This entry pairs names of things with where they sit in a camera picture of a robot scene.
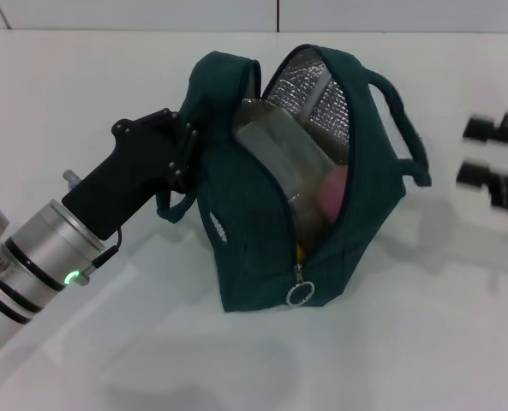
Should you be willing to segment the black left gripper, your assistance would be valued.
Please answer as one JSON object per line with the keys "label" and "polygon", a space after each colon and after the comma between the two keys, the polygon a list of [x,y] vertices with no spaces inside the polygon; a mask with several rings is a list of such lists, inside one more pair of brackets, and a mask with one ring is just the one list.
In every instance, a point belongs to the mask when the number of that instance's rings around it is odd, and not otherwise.
{"label": "black left gripper", "polygon": [[138,120],[122,119],[111,132],[110,156],[70,190],[63,205],[100,240],[111,237],[151,197],[193,185],[198,128],[164,108]]}

